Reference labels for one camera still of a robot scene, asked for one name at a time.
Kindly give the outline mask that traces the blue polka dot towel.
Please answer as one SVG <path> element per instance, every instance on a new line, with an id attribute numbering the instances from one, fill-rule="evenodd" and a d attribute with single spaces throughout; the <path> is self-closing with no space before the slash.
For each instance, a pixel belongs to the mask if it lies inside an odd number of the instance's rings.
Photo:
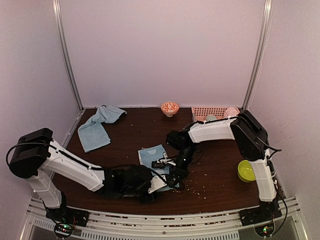
<path id="1" fill-rule="evenodd" d="M 169 183 L 169 173 L 170 173 L 170 167 L 172 165 L 167 165 L 164 169 L 156 169 L 152 168 L 152 161 L 157 161 L 162 158 L 168 158 L 168 159 L 173 159 L 172 157 L 169 157 L 165 148 L 163 147 L 162 144 L 159 144 L 154 147 L 150 148 L 144 148 L 138 151 L 138 158 L 139 158 L 139 163 L 149 169 L 151 169 L 152 177 L 153 176 L 165 176 L 165 181 Z M 161 188 L 155 192 L 164 192 L 168 191 L 170 189 L 173 189 L 172 187 L 167 186 L 164 188 Z"/>

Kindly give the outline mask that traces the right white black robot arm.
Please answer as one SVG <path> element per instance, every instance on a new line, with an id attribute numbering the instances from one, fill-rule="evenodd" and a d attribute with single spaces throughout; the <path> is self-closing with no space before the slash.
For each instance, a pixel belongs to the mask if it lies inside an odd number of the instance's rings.
<path id="1" fill-rule="evenodd" d="M 256 216 L 266 221 L 279 208 L 276 171 L 272 155 L 277 148 L 269 145 L 268 133 L 248 111 L 242 110 L 236 116 L 211 121 L 195 121 L 180 131 L 172 130 L 166 135 L 166 143 L 178 151 L 169 175 L 180 182 L 189 175 L 188 166 L 193 159 L 197 144 L 215 140 L 234 140 L 241 156 L 250 163 L 255 175 L 259 207 Z"/>

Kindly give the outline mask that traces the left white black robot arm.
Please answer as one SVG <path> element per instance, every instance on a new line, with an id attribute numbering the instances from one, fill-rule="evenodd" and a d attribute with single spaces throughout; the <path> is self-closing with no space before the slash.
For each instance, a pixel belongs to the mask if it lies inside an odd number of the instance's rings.
<path id="1" fill-rule="evenodd" d="M 166 185 L 163 176 L 144 165 L 102 167 L 85 161 L 63 148 L 52 135 L 52 130 L 42 128 L 20 137 L 7 151 L 5 161 L 15 176 L 28 181 L 61 222 L 69 221 L 72 211 L 66 207 L 64 194 L 52 183 L 47 170 L 112 199 L 138 197 L 148 202 Z"/>

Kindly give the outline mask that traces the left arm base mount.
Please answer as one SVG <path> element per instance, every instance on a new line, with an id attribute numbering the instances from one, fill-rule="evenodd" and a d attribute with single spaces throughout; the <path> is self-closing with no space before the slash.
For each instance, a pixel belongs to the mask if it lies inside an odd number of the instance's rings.
<path id="1" fill-rule="evenodd" d="M 90 213 L 86 210 L 75 208 L 67 208 L 62 210 L 59 208 L 49 208 L 46 210 L 46 217 L 54 223 L 65 223 L 79 227 L 86 227 Z"/>

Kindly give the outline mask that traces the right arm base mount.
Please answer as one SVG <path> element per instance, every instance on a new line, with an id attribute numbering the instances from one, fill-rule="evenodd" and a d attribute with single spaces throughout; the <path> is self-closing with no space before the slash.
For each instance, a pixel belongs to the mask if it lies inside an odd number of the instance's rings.
<path id="1" fill-rule="evenodd" d="M 246 208 L 239 211 L 239 218 L 243 227 L 270 222 L 281 216 L 281 210 L 277 209 L 275 212 L 271 212 L 269 209 L 262 208 L 261 206 Z"/>

